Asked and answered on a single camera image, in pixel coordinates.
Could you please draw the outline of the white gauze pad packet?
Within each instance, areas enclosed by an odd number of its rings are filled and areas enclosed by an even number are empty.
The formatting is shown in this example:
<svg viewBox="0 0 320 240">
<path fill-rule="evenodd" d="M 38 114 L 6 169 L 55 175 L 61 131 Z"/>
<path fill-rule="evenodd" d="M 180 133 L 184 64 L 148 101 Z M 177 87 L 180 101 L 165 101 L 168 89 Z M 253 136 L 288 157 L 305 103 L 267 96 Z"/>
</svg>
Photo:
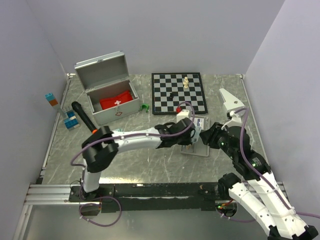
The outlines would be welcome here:
<svg viewBox="0 0 320 240">
<path fill-rule="evenodd" d="M 200 127 L 202 129 L 205 128 L 205 119 L 204 118 L 196 117 L 193 122 L 197 127 Z"/>
</svg>

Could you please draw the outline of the grey plastic tray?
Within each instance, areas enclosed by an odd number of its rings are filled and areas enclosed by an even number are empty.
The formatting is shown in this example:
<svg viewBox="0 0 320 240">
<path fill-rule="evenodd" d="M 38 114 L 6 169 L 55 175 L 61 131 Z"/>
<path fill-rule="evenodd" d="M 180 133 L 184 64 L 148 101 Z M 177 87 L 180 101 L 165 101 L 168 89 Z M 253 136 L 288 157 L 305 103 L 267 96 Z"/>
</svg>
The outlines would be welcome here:
<svg viewBox="0 0 320 240">
<path fill-rule="evenodd" d="M 207 116 L 196 115 L 195 118 L 204 118 L 205 127 L 202 129 L 206 131 L 210 128 L 210 120 Z M 184 155 L 193 155 L 198 157 L 208 157 L 209 156 L 209 147 L 205 145 L 202 139 L 199 137 L 196 143 L 193 143 L 190 146 L 181 146 L 180 153 Z"/>
</svg>

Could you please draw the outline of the red first aid kit pouch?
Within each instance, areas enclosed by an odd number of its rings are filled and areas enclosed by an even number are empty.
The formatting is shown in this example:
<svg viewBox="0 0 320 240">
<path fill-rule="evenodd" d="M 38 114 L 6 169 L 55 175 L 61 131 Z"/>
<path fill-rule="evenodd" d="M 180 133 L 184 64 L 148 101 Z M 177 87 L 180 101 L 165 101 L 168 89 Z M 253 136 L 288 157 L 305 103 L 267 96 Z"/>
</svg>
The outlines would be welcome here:
<svg viewBox="0 0 320 240">
<path fill-rule="evenodd" d="M 102 98 L 99 100 L 102 110 L 106 110 L 109 108 L 117 107 L 121 104 L 130 102 L 133 100 L 131 92 L 126 90 L 114 97 Z"/>
</svg>

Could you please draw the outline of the metal first aid case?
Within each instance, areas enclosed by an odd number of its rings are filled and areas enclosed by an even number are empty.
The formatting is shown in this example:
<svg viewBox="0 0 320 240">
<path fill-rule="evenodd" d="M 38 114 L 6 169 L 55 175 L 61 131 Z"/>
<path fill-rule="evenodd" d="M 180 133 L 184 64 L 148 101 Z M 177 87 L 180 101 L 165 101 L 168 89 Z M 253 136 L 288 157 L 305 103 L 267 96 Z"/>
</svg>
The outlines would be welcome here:
<svg viewBox="0 0 320 240">
<path fill-rule="evenodd" d="M 77 62 L 74 70 L 88 98 L 96 123 L 100 126 L 140 110 L 140 99 L 134 88 L 123 51 Z M 100 99 L 115 97 L 129 90 L 133 100 L 102 110 Z"/>
</svg>

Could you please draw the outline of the teal striped wipe packet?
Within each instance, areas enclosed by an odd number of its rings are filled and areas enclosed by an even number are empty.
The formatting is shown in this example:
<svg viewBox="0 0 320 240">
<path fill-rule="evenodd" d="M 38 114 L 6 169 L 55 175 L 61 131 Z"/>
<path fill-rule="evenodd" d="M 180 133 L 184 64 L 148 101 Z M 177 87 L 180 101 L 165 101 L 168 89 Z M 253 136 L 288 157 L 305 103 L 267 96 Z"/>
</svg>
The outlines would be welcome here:
<svg viewBox="0 0 320 240">
<path fill-rule="evenodd" d="M 191 141 L 192 141 L 193 144 L 196 143 L 196 142 L 199 140 L 199 138 L 200 138 L 200 133 L 201 133 L 202 130 L 203 130 L 203 129 L 202 129 L 200 126 L 195 126 L 195 128 L 194 128 L 194 135 L 193 135 L 193 137 L 191 138 Z"/>
</svg>

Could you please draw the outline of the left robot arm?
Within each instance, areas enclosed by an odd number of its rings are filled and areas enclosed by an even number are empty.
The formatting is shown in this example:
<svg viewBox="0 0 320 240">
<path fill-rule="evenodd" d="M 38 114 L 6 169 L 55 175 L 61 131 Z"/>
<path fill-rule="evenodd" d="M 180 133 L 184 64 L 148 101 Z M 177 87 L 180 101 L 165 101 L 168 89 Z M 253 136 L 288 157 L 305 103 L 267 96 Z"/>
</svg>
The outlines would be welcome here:
<svg viewBox="0 0 320 240">
<path fill-rule="evenodd" d="M 117 154 L 139 149 L 192 145 L 198 141 L 201 130 L 187 117 L 176 123 L 158 124 L 139 131 L 112 131 L 108 126 L 99 128 L 81 145 L 85 162 L 81 196 L 87 201 L 98 197 L 101 172 L 109 167 Z"/>
</svg>

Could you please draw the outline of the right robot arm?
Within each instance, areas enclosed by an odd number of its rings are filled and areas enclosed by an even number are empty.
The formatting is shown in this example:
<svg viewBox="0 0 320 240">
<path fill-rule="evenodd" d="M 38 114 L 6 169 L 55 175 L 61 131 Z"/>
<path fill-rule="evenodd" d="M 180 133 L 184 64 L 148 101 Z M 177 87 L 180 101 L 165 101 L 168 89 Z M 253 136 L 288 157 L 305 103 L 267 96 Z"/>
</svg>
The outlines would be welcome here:
<svg viewBox="0 0 320 240">
<path fill-rule="evenodd" d="M 290 205 L 264 157 L 252 150 L 250 137 L 240 126 L 222 128 L 216 122 L 199 136 L 205 145 L 221 149 L 231 160 L 243 183 L 234 173 L 218 181 L 223 199 L 239 203 L 261 226 L 269 240 L 313 240 L 319 232 L 308 225 Z"/>
</svg>

